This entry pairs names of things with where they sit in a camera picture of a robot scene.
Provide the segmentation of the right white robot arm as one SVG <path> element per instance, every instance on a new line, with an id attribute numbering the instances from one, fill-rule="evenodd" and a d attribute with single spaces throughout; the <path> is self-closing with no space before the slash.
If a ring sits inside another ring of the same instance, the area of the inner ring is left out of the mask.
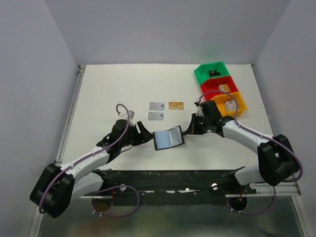
<path id="1" fill-rule="evenodd" d="M 239 185 L 267 183 L 276 186 L 287 182 L 290 176 L 301 170 L 289 140 L 284 135 L 260 134 L 237 123 L 231 116 L 223 117 L 212 100 L 196 103 L 196 106 L 197 112 L 192 114 L 190 125 L 183 135 L 204 135 L 212 132 L 238 142 L 258 156 L 257 165 L 234 171 L 234 179 Z"/>

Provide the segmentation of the gold credit card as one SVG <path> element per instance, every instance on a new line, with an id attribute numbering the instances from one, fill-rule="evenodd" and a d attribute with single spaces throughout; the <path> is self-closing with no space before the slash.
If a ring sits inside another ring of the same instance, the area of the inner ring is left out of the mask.
<path id="1" fill-rule="evenodd" d="M 169 102 L 168 107 L 170 110 L 184 110 L 183 102 Z"/>

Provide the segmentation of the silver grey credit card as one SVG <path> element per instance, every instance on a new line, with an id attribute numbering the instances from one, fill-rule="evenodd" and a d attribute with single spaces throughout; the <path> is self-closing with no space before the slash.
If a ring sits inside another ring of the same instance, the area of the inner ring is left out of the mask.
<path id="1" fill-rule="evenodd" d="M 150 102 L 151 111 L 164 111 L 165 104 L 161 102 Z"/>

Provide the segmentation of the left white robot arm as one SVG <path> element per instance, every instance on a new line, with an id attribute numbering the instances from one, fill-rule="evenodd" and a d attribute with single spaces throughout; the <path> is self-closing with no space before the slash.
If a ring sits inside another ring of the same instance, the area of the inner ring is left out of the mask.
<path id="1" fill-rule="evenodd" d="M 142 122 L 131 124 L 119 119 L 112 131 L 99 141 L 87 154 L 57 166 L 46 166 L 30 194 L 30 200 L 39 207 L 40 213 L 52 218 L 59 217 L 71 201 L 88 193 L 97 192 L 103 178 L 96 171 L 118 157 L 126 146 L 139 146 L 153 139 Z"/>

